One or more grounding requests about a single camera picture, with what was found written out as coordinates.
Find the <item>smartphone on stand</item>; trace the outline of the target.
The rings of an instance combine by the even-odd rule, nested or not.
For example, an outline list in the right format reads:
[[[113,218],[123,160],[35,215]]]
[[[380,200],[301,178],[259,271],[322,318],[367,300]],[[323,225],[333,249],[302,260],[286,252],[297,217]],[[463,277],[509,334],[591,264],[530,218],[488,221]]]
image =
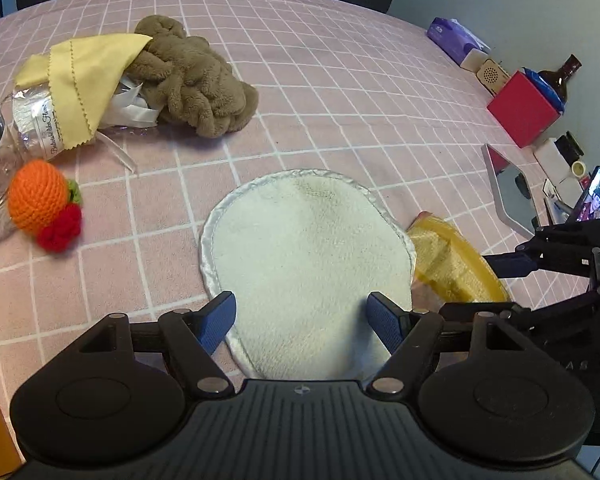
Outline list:
[[[591,180],[570,212],[567,222],[600,219],[600,166],[594,168]]]

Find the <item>yellow microfibre cloth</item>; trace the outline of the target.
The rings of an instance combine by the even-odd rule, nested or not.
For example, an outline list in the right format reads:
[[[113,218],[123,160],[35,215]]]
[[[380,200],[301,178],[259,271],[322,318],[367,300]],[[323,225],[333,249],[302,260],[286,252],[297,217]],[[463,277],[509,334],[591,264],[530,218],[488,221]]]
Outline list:
[[[142,34],[108,34],[71,38],[55,44],[46,54],[30,56],[15,76],[14,87],[27,89],[49,84],[66,93],[69,84],[78,85],[88,116],[96,115],[96,104],[105,102],[97,92],[118,83],[125,70],[140,55],[151,38]]]

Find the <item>small wooden speaker box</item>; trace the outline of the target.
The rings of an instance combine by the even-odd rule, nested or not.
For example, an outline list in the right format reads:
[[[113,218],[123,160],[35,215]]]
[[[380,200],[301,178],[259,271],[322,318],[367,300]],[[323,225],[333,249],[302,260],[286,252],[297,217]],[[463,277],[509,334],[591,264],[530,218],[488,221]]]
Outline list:
[[[492,58],[487,58],[479,67],[476,77],[492,96],[496,96],[508,83],[510,75]]]

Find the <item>brown glass bottle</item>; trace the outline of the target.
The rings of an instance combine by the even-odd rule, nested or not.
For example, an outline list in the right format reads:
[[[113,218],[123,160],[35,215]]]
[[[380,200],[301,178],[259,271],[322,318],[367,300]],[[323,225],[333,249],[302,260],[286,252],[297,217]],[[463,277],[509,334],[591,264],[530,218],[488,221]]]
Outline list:
[[[539,77],[552,88],[558,98],[563,102],[568,100],[567,84],[571,77],[582,67],[581,61],[574,55],[570,55],[557,70],[541,70]]]

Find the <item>purple tissue pack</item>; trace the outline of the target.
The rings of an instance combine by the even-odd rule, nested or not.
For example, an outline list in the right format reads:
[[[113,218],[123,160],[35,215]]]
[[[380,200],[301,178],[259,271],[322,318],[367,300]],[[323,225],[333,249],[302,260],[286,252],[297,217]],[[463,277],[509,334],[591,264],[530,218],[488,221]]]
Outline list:
[[[434,18],[426,36],[463,70],[475,73],[491,49],[455,18]]]

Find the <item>orange crocheted fruit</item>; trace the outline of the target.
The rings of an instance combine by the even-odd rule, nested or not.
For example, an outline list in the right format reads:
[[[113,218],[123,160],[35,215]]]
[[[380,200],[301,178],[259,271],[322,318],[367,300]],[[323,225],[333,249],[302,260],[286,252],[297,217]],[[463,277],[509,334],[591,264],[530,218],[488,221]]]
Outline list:
[[[16,172],[7,191],[7,206],[16,228],[46,252],[61,254],[81,235],[79,185],[46,160],[30,160]]]

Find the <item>yellow mesh sponge cloth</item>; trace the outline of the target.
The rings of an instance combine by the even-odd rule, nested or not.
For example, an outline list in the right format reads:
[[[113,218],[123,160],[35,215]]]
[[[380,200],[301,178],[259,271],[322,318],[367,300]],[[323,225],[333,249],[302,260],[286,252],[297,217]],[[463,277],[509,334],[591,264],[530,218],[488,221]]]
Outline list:
[[[416,250],[413,309],[438,312],[447,302],[507,302],[509,293],[491,267],[460,232],[421,212],[406,234]]]

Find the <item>brown plush towel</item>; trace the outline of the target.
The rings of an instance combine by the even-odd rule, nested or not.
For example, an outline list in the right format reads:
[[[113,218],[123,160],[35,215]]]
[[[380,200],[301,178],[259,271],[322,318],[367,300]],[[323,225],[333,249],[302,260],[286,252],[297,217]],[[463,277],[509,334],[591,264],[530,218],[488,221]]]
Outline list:
[[[232,66],[204,37],[163,15],[142,18],[135,32],[150,38],[125,73],[142,86],[140,94],[174,125],[216,139],[245,127],[259,104],[257,89],[238,79]]]

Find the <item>tabletop mirror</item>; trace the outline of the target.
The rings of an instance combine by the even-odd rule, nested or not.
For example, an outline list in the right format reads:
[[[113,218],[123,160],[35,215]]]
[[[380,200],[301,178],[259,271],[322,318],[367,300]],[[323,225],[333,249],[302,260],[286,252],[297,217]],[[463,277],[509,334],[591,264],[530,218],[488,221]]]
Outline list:
[[[539,226],[539,219],[526,176],[490,144],[483,145],[482,154],[496,215],[519,235],[532,237]]]

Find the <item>clear plastic bag with white cloth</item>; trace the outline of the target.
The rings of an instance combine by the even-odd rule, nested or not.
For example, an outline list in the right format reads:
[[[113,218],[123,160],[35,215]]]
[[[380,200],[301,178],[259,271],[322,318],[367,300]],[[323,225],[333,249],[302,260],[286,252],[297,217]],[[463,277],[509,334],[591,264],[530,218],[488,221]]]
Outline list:
[[[105,92],[97,92],[105,102],[96,104],[96,115],[88,116],[78,85],[69,84],[66,93],[53,90],[49,84],[12,92],[14,136],[27,159],[52,160],[64,151],[83,144],[101,143],[132,172],[137,164],[104,131],[108,128],[155,127],[159,111],[140,95],[142,86],[122,77]]]

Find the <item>pink checkered tablecloth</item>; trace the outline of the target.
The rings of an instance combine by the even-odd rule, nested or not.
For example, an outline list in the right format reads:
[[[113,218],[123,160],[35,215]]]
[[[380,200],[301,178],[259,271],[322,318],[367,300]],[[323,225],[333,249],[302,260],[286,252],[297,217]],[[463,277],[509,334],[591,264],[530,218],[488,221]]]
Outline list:
[[[91,323],[151,320],[204,303],[196,245],[212,207],[256,177],[326,168],[369,188],[402,224],[429,211],[479,252],[520,236],[498,218],[482,149],[544,174],[488,113],[488,94],[419,27],[332,0],[54,0],[0,20],[0,98],[30,55],[72,37],[129,32],[163,14],[209,40],[259,91],[249,125],[218,142],[170,127],[122,132],[137,170],[104,146],[57,159],[79,183],[83,231],[62,258],[0,243],[0,404]]]

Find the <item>red box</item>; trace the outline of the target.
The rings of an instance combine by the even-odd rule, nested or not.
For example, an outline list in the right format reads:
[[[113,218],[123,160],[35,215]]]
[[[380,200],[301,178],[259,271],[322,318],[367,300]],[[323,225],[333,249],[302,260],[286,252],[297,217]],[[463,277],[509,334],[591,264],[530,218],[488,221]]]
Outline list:
[[[532,144],[560,116],[558,110],[521,72],[509,78],[486,109],[518,148]]]

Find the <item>white round terry cloth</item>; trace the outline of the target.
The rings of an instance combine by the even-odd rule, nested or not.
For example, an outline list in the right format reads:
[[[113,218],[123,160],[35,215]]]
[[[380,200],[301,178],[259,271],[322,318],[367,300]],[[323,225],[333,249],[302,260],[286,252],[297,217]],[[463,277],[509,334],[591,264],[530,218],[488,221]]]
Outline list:
[[[412,307],[416,249],[364,186],[342,174],[267,174],[210,212],[199,267],[210,296],[236,298],[225,337],[252,379],[365,382],[389,357],[366,321],[371,292]]]

